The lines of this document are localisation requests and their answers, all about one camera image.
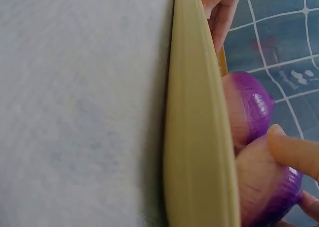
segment hand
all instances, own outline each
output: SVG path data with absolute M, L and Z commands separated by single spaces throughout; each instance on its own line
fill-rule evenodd
M 223 46 L 239 0 L 202 0 L 215 51 Z
M 291 166 L 319 181 L 319 142 L 287 137 L 278 125 L 270 128 L 267 139 L 269 150 L 277 162 Z M 319 226 L 319 200 L 303 192 L 302 201 L 298 205 L 317 221 Z M 275 227 L 294 227 L 294 225 L 282 220 Z

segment white grid line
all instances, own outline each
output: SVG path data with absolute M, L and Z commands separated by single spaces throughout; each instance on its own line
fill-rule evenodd
M 308 9 L 307 8 L 307 12 L 311 12 L 311 11 L 319 11 L 319 8 L 313 8 L 313 9 Z M 305 9 L 297 10 L 297 11 L 291 11 L 291 12 L 286 12 L 286 13 L 281 13 L 281 14 L 276 14 L 276 15 L 272 15 L 272 16 L 269 16 L 269 17 L 266 17 L 266 18 L 262 18 L 262 19 L 256 20 L 256 23 L 259 23 L 259 22 L 267 20 L 267 19 L 273 19 L 273 18 L 276 18 L 276 17 L 280 17 L 280 16 L 286 16 L 286 15 L 291 15 L 291 14 L 302 14 L 304 12 L 305 12 Z M 248 24 L 244 24 L 244 25 L 241 25 L 241 26 L 237 26 L 237 27 L 231 28 L 229 30 L 229 32 L 235 31 L 235 30 L 238 30 L 238 29 L 241 29 L 241 28 L 253 25 L 253 24 L 254 24 L 254 22 L 251 22 L 251 23 L 248 23 Z
M 316 92 L 319 92 L 319 89 L 313 89 L 313 90 L 309 90 L 309 91 L 305 91 L 305 92 L 302 92 L 302 93 L 298 93 L 298 94 L 293 94 L 293 95 L 290 95 L 290 96 L 287 96 L 287 99 L 293 99 L 293 98 L 296 98 L 296 97 L 299 97 L 299 96 L 303 96 L 303 95 L 307 95 L 307 94 L 311 94 L 311 93 L 316 93 Z M 282 101 L 284 101 L 285 99 L 277 99 L 275 100 L 275 103 L 280 103 Z
M 307 59 L 314 59 L 314 58 L 317 58 L 317 57 L 319 57 L 319 54 L 315 54 L 315 55 L 312 55 L 312 56 L 306 56 L 306 57 L 302 57 L 302 58 L 299 58 L 299 59 L 292 59 L 292 60 L 288 60 L 288 61 L 285 61 L 285 62 L 272 64 L 272 65 L 266 65 L 265 67 L 261 67 L 261 68 L 257 68 L 257 69 L 252 69 L 252 70 L 247 71 L 247 73 L 255 73 L 257 71 L 261 71 L 261 70 L 265 70 L 265 69 L 278 68 L 278 67 L 283 66 L 283 65 L 293 64 L 293 63 L 297 63 L 297 62 L 304 61 L 304 60 L 307 60 Z
M 250 10 L 250 13 L 251 13 L 251 17 L 253 19 L 253 26 L 254 26 L 254 30 L 255 30 L 255 35 L 256 35 L 256 39 L 257 39 L 257 44 L 258 44 L 258 49 L 259 49 L 259 52 L 260 52 L 260 55 L 261 55 L 261 58 L 262 58 L 262 61 L 263 61 L 263 65 L 265 67 L 265 70 L 266 70 L 266 73 L 267 75 L 269 76 L 269 78 L 278 86 L 280 92 L 282 93 L 283 95 L 283 98 L 284 100 L 287 102 L 287 105 L 288 105 L 288 108 L 292 114 L 292 117 L 294 119 L 294 122 L 295 122 L 295 125 L 297 127 L 297 130 L 298 130 L 298 133 L 300 135 L 300 138 L 303 139 L 304 138 L 304 135 L 303 135 L 303 132 L 300 128 L 300 125 L 298 123 L 298 120 L 297 120 L 297 117 L 295 115 L 295 112 L 293 110 L 293 107 L 291 106 L 290 104 L 290 101 L 289 99 L 287 99 L 287 96 L 283 90 L 283 88 L 280 86 L 280 84 L 274 79 L 274 77 L 269 73 L 269 70 L 267 68 L 267 65 L 266 65 L 266 60 L 265 60 L 265 56 L 264 56 L 264 53 L 263 53 L 263 50 L 261 48 L 261 44 L 260 44 L 260 39 L 259 39 L 259 34 L 258 34 L 258 30 L 257 30 L 257 24 L 256 24 L 256 19 L 255 19 L 255 14 L 254 14 L 254 10 L 253 10 L 253 6 L 251 4 L 251 1 L 250 0 L 247 0 L 247 3 L 248 3 L 248 7 L 249 7 L 249 10 Z
M 314 57 L 313 57 L 313 51 L 311 49 L 311 45 L 310 45 L 310 40 L 309 40 L 309 30 L 308 30 L 308 14 L 309 14 L 309 9 L 307 8 L 307 0 L 304 0 L 304 14 L 305 14 L 305 29 L 306 29 L 306 38 L 307 38 L 307 45 L 308 45 L 308 49 L 309 49 L 309 53 L 310 53 L 310 56 L 311 56 L 311 61 L 314 65 L 314 67 L 316 69 L 319 69 L 318 66 L 315 64 L 315 60 L 314 60 Z M 319 190 L 319 185 L 318 185 L 318 182 L 317 181 L 314 181 L 315 182 L 315 185 L 317 187 L 317 189 Z

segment onion skin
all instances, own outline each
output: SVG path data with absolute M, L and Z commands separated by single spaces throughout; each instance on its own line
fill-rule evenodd
M 262 227 L 279 221 L 301 201 L 302 174 L 278 164 L 262 136 L 236 157 L 243 227 Z
M 275 102 L 249 73 L 230 73 L 222 77 L 222 83 L 233 142 L 235 148 L 240 150 L 267 133 Z

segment red onion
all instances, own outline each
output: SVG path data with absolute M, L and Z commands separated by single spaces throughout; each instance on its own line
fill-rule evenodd
M 233 142 L 237 150 L 266 134 L 274 99 L 261 83 L 246 72 L 222 77 Z
M 302 174 L 274 160 L 266 136 L 242 149 L 236 167 L 243 227 L 275 223 L 301 200 Z

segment white surface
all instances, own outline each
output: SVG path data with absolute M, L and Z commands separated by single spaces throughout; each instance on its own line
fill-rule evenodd
M 165 226 L 172 8 L 0 0 L 0 226 Z

